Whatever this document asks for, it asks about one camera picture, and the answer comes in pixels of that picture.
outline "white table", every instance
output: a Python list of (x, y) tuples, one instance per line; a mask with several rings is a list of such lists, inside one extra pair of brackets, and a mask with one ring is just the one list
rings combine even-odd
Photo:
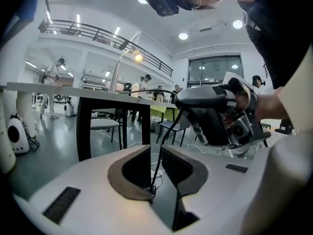
[[(79, 97), (76, 142), (79, 161), (91, 158), (90, 153), (90, 116), (93, 109), (117, 108), (142, 112), (142, 144), (150, 144), (150, 105), (176, 108), (174, 104), (156, 102), (127, 94), (114, 94), (104, 91), (92, 91), (72, 87), (43, 84), (7, 83), (7, 90), (24, 94), (43, 93)], [(127, 126), (123, 125), (123, 144), (127, 146)]]

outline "white cylinder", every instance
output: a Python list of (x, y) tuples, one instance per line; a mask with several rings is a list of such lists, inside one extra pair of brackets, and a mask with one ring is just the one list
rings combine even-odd
[(3, 90), (0, 90), (0, 169), (6, 174), (13, 170), (16, 162), (5, 126), (3, 112)]
[(16, 105), (18, 109), (18, 114), (20, 115), (20, 117), (23, 118), (24, 122), (27, 125), (29, 135), (33, 139), (36, 137), (36, 132), (31, 99), (31, 94), (18, 92)]

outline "window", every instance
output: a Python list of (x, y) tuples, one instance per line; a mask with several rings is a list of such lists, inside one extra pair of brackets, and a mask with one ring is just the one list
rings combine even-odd
[(227, 71), (243, 77), (240, 56), (217, 56), (190, 60), (188, 87), (221, 83)]

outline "table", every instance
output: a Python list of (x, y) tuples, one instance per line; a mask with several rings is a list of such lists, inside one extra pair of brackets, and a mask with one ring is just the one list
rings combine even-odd
[[(23, 93), (47, 93), (61, 94), (79, 97), (76, 142), (79, 161), (91, 158), (90, 152), (90, 116), (93, 109), (117, 108), (142, 112), (142, 144), (150, 144), (150, 106), (174, 108), (174, 104), (147, 100), (128, 95), (114, 94), (104, 91), (92, 91), (87, 89), (52, 86), (28, 83), (7, 83), (8, 91)], [(127, 143), (127, 125), (123, 124), (123, 139)]]
[(176, 117), (178, 116), (178, 113), (179, 110), (177, 108), (171, 108), (170, 106), (150, 106), (150, 115), (160, 117), (161, 122), (163, 122), (164, 118), (174, 122)]

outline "balcony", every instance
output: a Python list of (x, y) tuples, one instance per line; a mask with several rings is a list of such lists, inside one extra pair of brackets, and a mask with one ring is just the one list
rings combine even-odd
[(135, 43), (118, 35), (114, 35), (113, 32), (89, 24), (77, 24), (77, 22), (67, 20), (51, 19), (51, 22), (53, 23), (46, 23), (45, 20), (43, 20), (43, 22), (38, 27), (40, 32), (70, 35), (73, 37), (88, 37), (93, 41), (119, 50), (129, 50), (132, 45), (134, 45), (138, 48), (140, 54), (143, 56), (143, 62), (149, 63), (159, 71), (164, 72), (168, 76), (172, 77), (173, 69), (171, 69), (167, 64)]

